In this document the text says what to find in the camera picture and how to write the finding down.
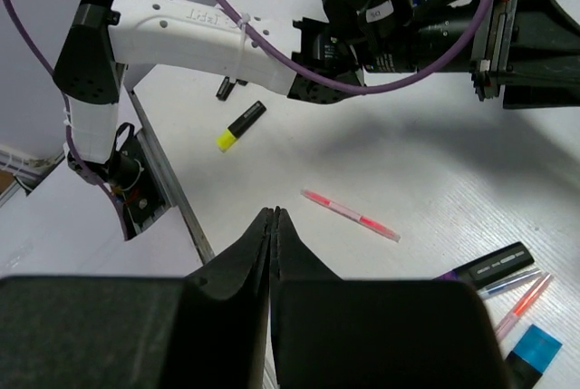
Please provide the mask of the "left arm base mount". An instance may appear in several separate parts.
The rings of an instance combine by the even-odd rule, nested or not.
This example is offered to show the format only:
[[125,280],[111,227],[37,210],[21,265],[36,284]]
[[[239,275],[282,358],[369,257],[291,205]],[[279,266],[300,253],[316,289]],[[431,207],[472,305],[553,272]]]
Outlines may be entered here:
[[83,180],[94,185],[102,181],[107,196],[120,216],[125,240],[136,238],[169,208],[169,199],[157,182],[146,156],[140,133],[130,122],[117,129],[110,159],[104,164],[82,166],[69,152],[68,166]]

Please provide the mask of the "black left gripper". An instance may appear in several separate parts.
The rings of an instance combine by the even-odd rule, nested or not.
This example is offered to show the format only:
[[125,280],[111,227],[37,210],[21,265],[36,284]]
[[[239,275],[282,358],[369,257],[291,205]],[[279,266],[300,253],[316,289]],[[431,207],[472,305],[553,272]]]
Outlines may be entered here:
[[468,28],[479,0],[322,0],[321,73],[350,85],[365,73],[417,73]]

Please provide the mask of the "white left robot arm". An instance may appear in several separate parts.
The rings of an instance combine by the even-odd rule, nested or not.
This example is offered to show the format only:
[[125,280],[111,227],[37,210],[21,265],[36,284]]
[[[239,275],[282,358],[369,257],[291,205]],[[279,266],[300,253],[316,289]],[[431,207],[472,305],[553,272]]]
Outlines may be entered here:
[[469,73],[507,109],[576,107],[579,23],[556,0],[322,0],[326,18],[277,23],[187,0],[81,0],[53,72],[70,97],[73,169],[110,175],[127,68],[165,64],[300,102],[365,95],[366,73],[406,84]]

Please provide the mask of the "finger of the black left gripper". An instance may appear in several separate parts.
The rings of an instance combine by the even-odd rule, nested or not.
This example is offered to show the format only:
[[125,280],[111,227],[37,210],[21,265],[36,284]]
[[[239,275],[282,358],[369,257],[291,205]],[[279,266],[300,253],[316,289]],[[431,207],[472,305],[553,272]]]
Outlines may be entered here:
[[525,86],[506,85],[503,108],[506,110],[533,110],[579,106],[579,85]]
[[517,0],[516,48],[578,52],[579,25],[556,0]]

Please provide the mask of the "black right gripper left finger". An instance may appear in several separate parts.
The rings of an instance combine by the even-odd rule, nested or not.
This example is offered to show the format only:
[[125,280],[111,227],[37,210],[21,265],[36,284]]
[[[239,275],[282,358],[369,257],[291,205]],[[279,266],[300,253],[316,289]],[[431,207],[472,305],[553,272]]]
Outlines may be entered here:
[[4,278],[1,385],[261,387],[274,218],[184,277]]

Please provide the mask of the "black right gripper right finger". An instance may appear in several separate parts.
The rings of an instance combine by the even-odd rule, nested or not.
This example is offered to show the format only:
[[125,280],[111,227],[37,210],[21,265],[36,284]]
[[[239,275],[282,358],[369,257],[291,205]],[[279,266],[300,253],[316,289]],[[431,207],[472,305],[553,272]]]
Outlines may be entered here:
[[458,281],[346,280],[276,209],[271,336],[283,388],[507,388],[488,312]]

